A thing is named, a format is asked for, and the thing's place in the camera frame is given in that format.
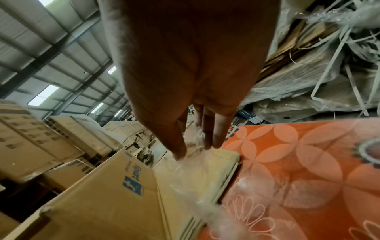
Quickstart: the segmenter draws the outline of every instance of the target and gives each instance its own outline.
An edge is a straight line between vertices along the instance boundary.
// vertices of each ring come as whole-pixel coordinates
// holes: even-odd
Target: skylight
[[[116,66],[113,66],[110,70],[108,70],[108,74],[112,74],[116,70]]]
[[[42,92],[40,92],[34,99],[32,99],[28,105],[30,106],[36,106],[38,107],[41,105],[50,95],[52,95],[56,90],[58,90],[58,87],[54,85],[49,85],[47,88],[45,88]]]
[[[120,110],[115,114],[115,117],[117,117],[121,112],[122,112],[122,110],[120,109]]]
[[[44,6],[47,6],[47,5],[49,5],[49,4],[51,4],[52,2],[54,2],[54,0],[39,0],[41,3],[42,3],[42,5],[44,5]]]
[[[96,108],[94,108],[94,110],[92,110],[91,113],[94,114],[97,110],[99,110],[99,108],[100,108],[101,106],[103,106],[103,103],[102,103],[102,102],[99,103],[99,105],[97,105]]]

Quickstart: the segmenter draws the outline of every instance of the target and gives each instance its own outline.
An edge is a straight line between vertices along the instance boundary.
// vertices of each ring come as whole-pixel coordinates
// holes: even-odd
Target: hand
[[[221,147],[263,67],[279,0],[100,0],[100,8],[137,120],[180,159],[193,104],[206,148]]]

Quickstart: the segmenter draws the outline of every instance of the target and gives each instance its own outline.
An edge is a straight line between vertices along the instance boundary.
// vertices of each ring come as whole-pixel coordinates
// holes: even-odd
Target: logo on cardboard box
[[[123,182],[123,186],[128,188],[132,192],[137,193],[140,196],[143,195],[143,187],[141,186],[141,184],[130,179],[129,177],[125,177],[124,182]]]

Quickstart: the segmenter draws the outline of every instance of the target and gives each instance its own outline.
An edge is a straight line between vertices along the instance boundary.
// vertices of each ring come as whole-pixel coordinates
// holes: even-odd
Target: orange surface
[[[239,152],[243,166],[222,204],[248,239],[380,239],[380,119],[228,135],[223,148]],[[219,237],[205,227],[198,240],[210,239]]]

